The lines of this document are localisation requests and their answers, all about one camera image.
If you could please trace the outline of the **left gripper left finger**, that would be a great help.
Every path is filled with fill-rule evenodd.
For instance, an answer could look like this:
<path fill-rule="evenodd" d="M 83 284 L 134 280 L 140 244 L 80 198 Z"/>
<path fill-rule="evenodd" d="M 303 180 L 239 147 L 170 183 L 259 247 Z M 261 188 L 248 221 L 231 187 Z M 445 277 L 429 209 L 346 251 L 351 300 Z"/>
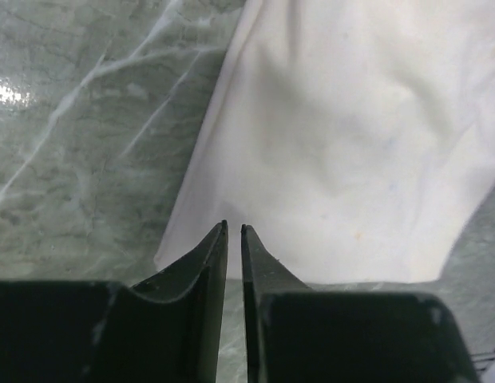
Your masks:
<path fill-rule="evenodd" d="M 218 223 L 134 286 L 0 280 L 0 382 L 213 382 L 227 260 Z"/>

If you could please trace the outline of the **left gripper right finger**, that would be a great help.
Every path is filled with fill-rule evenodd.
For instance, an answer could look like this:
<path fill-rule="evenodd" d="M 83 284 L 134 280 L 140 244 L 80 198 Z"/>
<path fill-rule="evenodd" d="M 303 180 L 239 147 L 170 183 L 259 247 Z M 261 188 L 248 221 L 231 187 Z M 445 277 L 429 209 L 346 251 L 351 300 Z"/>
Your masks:
<path fill-rule="evenodd" d="M 447 306 L 419 292 L 317 291 L 241 230 L 250 382 L 476 382 Z"/>

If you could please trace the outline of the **cream white t shirt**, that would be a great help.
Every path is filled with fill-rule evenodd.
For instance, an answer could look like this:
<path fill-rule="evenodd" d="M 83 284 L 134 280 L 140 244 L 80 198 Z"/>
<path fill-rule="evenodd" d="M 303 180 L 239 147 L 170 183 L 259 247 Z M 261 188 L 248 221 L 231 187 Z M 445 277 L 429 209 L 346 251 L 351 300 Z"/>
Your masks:
<path fill-rule="evenodd" d="M 305 282 L 429 282 L 494 184 L 495 1 L 248 1 L 154 262 L 227 220 Z"/>

